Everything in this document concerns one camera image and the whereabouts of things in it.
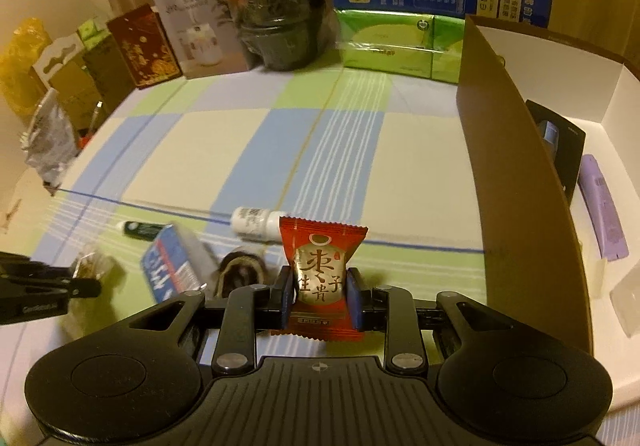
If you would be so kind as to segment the dark snack wrapper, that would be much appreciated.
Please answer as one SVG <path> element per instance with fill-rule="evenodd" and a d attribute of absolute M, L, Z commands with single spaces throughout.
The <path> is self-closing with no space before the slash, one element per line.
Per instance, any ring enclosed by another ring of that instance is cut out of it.
<path fill-rule="evenodd" d="M 264 284 L 267 267 L 262 255 L 252 251 L 235 250 L 227 254 L 218 268 L 215 296 L 227 299 L 230 293 L 252 284 Z"/>

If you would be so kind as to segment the red candy packet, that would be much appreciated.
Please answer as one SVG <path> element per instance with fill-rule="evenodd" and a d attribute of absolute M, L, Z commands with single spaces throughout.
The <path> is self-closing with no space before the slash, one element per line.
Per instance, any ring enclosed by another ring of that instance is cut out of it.
<path fill-rule="evenodd" d="M 295 301 L 282 332 L 326 342 L 358 342 L 347 308 L 347 265 L 368 229 L 292 216 L 279 221 Z"/>

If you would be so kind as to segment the blue dental floss pick box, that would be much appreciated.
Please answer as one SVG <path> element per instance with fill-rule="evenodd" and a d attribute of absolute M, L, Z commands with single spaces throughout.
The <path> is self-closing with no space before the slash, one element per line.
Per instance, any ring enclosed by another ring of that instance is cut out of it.
<path fill-rule="evenodd" d="M 209 246 L 189 228 L 165 226 L 141 258 L 141 269 L 157 303 L 186 291 L 213 299 L 218 263 Z"/>

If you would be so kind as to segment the clear crinkled wrapper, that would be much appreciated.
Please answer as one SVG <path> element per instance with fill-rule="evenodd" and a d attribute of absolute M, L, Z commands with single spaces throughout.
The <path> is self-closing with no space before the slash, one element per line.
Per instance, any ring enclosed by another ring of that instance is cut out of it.
<path fill-rule="evenodd" d="M 73 296 L 63 319 L 65 331 L 78 339 L 114 323 L 114 297 L 125 278 L 125 270 L 111 255 L 97 250 L 79 255 L 72 266 L 72 279 L 78 287 L 70 290 Z"/>

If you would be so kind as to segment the white pill bottle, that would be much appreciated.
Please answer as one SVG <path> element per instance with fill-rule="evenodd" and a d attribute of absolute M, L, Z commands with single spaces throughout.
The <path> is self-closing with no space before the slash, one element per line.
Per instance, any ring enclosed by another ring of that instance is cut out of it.
<path fill-rule="evenodd" d="M 282 211 L 240 206 L 233 211 L 230 226 L 242 240 L 280 243 L 280 218 L 285 215 Z"/>

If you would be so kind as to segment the silver foil bag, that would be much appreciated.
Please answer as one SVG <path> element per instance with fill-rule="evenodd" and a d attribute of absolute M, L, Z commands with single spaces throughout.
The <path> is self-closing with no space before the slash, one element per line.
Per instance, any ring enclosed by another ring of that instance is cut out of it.
<path fill-rule="evenodd" d="M 50 88 L 38 103 L 28 128 L 21 135 L 25 163 L 35 169 L 50 189 L 58 189 L 75 161 L 78 143 L 70 118 Z"/>

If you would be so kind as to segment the checked tablecloth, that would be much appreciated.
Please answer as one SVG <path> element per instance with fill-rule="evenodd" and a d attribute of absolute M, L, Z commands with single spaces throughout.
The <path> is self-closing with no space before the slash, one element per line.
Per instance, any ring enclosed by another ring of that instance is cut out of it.
<path fill-rule="evenodd" d="M 1 245 L 67 266 L 93 244 L 124 273 L 106 303 L 122 319 L 153 301 L 146 246 L 123 221 L 174 221 L 217 256 L 236 249 L 240 206 L 367 228 L 352 265 L 371 283 L 485 299 L 468 150 L 449 84 L 344 68 L 254 70 L 130 94 L 49 195 L 29 176 Z"/>

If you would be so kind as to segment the brown box white cutout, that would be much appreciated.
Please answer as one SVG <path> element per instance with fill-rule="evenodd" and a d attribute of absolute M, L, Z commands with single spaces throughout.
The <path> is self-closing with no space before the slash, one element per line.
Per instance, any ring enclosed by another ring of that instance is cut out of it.
<path fill-rule="evenodd" d="M 77 132 L 98 128 L 134 90 L 124 58 L 111 34 L 87 49 L 77 34 L 55 39 L 32 65 Z"/>

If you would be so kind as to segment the translucent white packet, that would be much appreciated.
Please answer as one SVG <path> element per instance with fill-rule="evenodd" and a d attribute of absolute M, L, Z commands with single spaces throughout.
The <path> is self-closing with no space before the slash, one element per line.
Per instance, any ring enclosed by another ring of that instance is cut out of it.
<path fill-rule="evenodd" d="M 639 264 L 612 289 L 610 300 L 615 315 L 628 338 L 638 336 L 640 328 L 640 269 Z"/>

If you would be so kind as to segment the purple tube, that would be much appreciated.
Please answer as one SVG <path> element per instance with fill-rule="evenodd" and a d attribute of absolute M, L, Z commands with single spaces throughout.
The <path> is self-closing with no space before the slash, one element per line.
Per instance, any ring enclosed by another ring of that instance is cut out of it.
<path fill-rule="evenodd" d="M 587 206 L 602 258 L 617 261 L 629 255 L 613 197 L 596 158 L 584 154 L 580 162 L 578 186 Z"/>

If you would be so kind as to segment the black product box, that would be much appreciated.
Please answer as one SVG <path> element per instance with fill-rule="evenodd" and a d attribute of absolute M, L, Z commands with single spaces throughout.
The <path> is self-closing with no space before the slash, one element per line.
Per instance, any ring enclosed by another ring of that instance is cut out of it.
<path fill-rule="evenodd" d="M 566 117 L 542 104 L 526 100 L 525 106 L 533 117 L 550 155 L 567 203 L 571 203 L 577 185 L 586 133 Z"/>

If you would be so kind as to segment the yellow plastic bag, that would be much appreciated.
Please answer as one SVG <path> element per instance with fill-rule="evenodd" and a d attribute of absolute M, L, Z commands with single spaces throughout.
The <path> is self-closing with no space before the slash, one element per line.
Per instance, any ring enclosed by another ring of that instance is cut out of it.
<path fill-rule="evenodd" d="M 34 64 L 52 42 L 43 22 L 25 19 L 1 51 L 1 96 L 23 123 L 28 123 L 46 93 Z"/>

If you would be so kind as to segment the brown cardboard box white inside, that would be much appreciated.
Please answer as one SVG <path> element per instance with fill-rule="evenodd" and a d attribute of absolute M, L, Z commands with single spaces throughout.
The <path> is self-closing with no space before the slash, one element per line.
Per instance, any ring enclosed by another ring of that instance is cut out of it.
<path fill-rule="evenodd" d="M 568 199 L 527 110 L 537 102 L 587 134 L 629 253 L 601 264 L 581 199 Z M 488 303 L 591 352 L 614 409 L 639 399 L 639 340 L 612 291 L 639 279 L 639 69 L 618 54 L 526 24 L 471 16 L 457 91 L 482 224 Z"/>

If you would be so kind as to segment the green tissue pack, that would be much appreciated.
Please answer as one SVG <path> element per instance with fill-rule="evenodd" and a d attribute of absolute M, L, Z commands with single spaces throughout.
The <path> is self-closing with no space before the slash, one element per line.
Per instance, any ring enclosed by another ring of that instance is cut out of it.
<path fill-rule="evenodd" d="M 336 47 L 349 68 L 455 84 L 465 23 L 432 14 L 337 10 Z"/>

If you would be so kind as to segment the small green box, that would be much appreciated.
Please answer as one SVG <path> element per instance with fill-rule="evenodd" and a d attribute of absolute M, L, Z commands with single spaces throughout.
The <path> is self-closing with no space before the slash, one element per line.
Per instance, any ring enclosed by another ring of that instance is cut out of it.
<path fill-rule="evenodd" d="M 78 26 L 77 35 L 85 50 L 91 50 L 98 46 L 100 42 L 103 42 L 111 33 L 102 22 L 96 19 L 89 19 Z"/>

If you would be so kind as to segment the dark red gift box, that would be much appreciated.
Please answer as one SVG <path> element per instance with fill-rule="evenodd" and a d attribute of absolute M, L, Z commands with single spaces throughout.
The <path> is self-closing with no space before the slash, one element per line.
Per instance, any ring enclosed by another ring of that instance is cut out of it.
<path fill-rule="evenodd" d="M 182 75 L 160 16 L 150 5 L 122 14 L 106 25 L 137 88 L 148 88 Z"/>

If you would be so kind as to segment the white humidifier box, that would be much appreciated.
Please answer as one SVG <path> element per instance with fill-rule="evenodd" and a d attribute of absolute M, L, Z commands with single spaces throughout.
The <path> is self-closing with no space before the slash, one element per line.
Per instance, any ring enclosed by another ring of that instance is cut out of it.
<path fill-rule="evenodd" d="M 153 0 L 187 78 L 245 72 L 255 59 L 240 39 L 236 0 Z"/>

